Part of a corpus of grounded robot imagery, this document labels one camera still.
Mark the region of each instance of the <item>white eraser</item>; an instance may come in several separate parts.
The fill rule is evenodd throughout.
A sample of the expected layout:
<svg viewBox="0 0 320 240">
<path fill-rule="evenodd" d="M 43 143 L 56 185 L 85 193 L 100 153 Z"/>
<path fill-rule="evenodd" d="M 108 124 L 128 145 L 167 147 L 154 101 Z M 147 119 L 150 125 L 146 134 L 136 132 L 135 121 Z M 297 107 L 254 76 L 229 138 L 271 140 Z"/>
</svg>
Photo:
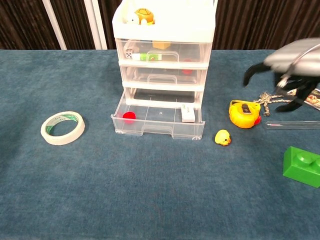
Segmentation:
<svg viewBox="0 0 320 240">
<path fill-rule="evenodd" d="M 194 105 L 190 103 L 182 103 L 181 114 L 183 123 L 194 123 L 196 121 Z"/>
<path fill-rule="evenodd" d="M 140 61 L 140 53 L 132 53 L 132 60 Z"/>
</svg>

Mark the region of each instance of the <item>green lego brick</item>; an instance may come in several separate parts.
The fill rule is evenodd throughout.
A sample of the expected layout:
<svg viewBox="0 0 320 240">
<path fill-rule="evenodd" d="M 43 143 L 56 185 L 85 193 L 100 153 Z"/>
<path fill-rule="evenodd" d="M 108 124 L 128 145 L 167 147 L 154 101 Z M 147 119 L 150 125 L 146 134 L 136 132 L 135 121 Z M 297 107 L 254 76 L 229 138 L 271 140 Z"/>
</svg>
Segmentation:
<svg viewBox="0 0 320 240">
<path fill-rule="evenodd" d="M 283 176 L 320 187 L 320 155 L 290 146 L 284 153 Z"/>
</svg>

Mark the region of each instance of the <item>yellow turtle toy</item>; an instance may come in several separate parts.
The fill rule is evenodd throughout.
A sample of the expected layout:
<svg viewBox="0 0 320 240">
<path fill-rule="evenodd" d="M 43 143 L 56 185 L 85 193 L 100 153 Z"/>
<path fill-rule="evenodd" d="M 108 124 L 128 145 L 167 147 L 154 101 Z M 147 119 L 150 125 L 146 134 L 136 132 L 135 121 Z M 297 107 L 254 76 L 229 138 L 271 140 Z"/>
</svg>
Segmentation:
<svg viewBox="0 0 320 240">
<path fill-rule="evenodd" d="M 137 11 L 129 13 L 126 18 L 126 23 L 152 25 L 155 23 L 154 14 L 146 8 L 139 8 Z"/>
</svg>

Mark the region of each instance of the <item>masking tape roll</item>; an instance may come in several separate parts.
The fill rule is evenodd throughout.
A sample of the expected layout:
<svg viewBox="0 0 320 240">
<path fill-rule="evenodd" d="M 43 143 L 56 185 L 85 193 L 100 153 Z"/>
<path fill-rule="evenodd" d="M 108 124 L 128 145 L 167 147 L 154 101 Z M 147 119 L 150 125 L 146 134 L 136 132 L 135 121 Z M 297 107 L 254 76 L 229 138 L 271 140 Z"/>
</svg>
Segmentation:
<svg viewBox="0 0 320 240">
<path fill-rule="evenodd" d="M 51 129 L 62 121 L 72 120 L 77 122 L 75 128 L 62 136 L 50 135 Z M 85 130 L 85 122 L 81 115 L 74 111 L 63 111 L 49 117 L 41 126 L 41 135 L 47 143 L 52 145 L 65 145 L 77 140 Z"/>
</svg>

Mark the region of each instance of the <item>white pole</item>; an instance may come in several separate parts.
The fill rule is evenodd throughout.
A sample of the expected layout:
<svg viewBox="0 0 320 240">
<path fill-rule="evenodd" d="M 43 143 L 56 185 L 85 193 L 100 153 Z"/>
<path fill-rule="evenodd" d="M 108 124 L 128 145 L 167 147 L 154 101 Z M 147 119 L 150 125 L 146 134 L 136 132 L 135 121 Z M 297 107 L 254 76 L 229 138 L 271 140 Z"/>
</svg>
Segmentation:
<svg viewBox="0 0 320 240">
<path fill-rule="evenodd" d="M 45 7 L 46 14 L 48 14 L 48 17 L 50 19 L 52 28 L 54 30 L 56 39 L 59 42 L 61 50 L 67 50 L 64 37 L 62 36 L 61 30 L 60 30 L 60 27 L 59 27 L 59 24 L 58 24 L 58 21 L 57 21 L 54 9 L 52 8 L 50 0 L 42 0 L 42 2 Z"/>
<path fill-rule="evenodd" d="M 90 23 L 95 49 L 108 49 L 98 0 L 84 0 L 84 4 Z"/>
</svg>

